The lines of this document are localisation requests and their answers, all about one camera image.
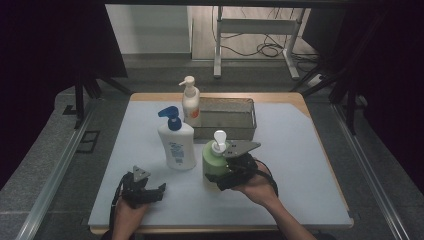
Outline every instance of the white pump cap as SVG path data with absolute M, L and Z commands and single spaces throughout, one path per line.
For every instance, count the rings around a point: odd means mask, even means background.
M 186 89 L 184 90 L 184 94 L 187 97 L 194 97 L 196 95 L 196 89 L 194 88 L 194 77 L 187 76 L 184 78 L 184 81 L 181 82 L 179 85 L 186 85 Z
M 213 137 L 215 138 L 215 142 L 212 143 L 212 153 L 216 156 L 221 156 L 227 148 L 225 143 L 225 140 L 227 140 L 227 134 L 222 130 L 218 130 L 215 132 Z

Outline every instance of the human hand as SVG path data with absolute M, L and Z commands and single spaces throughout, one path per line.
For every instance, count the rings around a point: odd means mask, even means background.
M 256 164 L 258 165 L 258 170 L 270 174 L 264 164 L 259 161 L 256 161 Z M 244 193 L 252 202 L 261 206 L 265 206 L 275 200 L 278 200 L 274 188 L 268 180 L 257 174 L 246 184 L 239 185 L 232 189 Z
M 115 209 L 112 240 L 128 240 L 140 226 L 148 208 L 149 204 L 143 204 L 141 207 L 133 209 L 127 201 L 119 197 Z

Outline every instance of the white table surface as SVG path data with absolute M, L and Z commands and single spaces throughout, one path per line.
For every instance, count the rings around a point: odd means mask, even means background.
M 146 228 L 235 227 L 274 229 L 273 218 L 243 194 L 211 191 L 202 180 L 204 144 L 195 144 L 197 166 L 188 171 L 167 167 L 157 128 L 167 122 L 157 113 L 180 102 L 130 101 L 89 219 L 91 227 L 108 227 L 115 189 L 133 165 L 149 171 L 147 189 L 167 184 L 163 200 L 151 204 Z M 315 133 L 312 120 L 288 103 L 255 103 L 257 129 L 250 153 L 265 162 L 278 184 L 280 199 L 308 228 L 348 228 L 353 220 Z

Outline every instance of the person's left hand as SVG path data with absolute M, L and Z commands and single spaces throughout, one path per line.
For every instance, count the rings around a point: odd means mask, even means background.
M 112 240 L 128 240 L 140 226 L 149 204 L 143 204 L 137 209 L 131 208 L 127 201 L 119 197 L 115 209 L 115 224 Z

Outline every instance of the green bottle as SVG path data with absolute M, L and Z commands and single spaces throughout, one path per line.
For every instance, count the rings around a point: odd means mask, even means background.
M 228 147 L 228 143 L 225 141 L 227 139 L 227 134 L 222 130 L 218 130 L 215 132 L 214 138 L 215 140 L 209 141 L 203 147 L 203 182 L 206 187 L 219 190 L 216 183 L 210 182 L 205 174 L 222 176 L 229 171 L 227 168 L 227 160 L 222 156 Z

